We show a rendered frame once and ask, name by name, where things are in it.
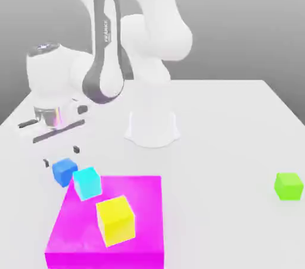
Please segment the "small cyan cube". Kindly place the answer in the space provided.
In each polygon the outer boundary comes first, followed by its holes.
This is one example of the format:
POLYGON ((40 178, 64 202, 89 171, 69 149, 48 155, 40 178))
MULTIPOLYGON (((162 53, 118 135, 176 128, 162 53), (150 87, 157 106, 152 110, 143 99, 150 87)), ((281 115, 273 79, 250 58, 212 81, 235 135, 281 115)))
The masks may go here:
POLYGON ((101 177, 93 167, 73 172, 74 189, 81 201, 102 194, 101 177))

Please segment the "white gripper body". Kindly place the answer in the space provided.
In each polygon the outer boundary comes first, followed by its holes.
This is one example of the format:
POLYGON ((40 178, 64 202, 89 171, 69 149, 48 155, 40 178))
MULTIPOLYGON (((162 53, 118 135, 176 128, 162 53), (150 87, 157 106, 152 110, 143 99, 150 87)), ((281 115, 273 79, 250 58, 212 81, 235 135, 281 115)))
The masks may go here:
POLYGON ((30 154, 40 159, 57 159, 68 156, 70 148, 77 144, 85 124, 85 119, 81 118, 65 124, 59 129, 38 131, 30 140, 30 154))

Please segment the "small blue cube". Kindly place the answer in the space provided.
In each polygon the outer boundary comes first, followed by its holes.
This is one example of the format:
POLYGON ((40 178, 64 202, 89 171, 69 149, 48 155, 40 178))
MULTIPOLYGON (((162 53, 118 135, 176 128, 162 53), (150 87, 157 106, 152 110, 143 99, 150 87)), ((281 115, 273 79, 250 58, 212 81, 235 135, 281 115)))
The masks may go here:
POLYGON ((61 185, 61 187, 69 185, 73 172, 77 170, 77 164, 70 158, 62 159, 52 165, 54 179, 61 185))

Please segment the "small green cube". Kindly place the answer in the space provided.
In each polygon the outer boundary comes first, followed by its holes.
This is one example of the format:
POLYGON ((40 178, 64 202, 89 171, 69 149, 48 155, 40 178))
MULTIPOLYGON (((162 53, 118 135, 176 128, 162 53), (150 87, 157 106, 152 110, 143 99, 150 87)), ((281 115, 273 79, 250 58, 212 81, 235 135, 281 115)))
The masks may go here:
POLYGON ((297 173, 277 173, 274 190, 282 201, 299 201, 304 184, 297 173))

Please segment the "large magenta box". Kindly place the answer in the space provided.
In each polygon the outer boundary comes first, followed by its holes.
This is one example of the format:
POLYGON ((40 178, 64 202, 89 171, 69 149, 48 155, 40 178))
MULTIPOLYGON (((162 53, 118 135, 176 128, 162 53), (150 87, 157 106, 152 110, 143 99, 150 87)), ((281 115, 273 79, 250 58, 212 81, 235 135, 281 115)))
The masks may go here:
POLYGON ((81 201, 70 183, 45 249, 48 269, 164 269, 160 176, 103 176, 102 195, 81 201), (106 247, 95 204, 125 196, 135 238, 106 247))

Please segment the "small yellow cube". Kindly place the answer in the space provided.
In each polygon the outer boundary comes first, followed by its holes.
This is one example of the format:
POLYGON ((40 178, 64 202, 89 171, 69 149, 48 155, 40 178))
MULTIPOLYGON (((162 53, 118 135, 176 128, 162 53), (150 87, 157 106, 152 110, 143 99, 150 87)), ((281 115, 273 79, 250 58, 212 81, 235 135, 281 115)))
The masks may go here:
POLYGON ((136 236, 135 214, 124 195, 96 203, 98 227, 106 247, 136 236))

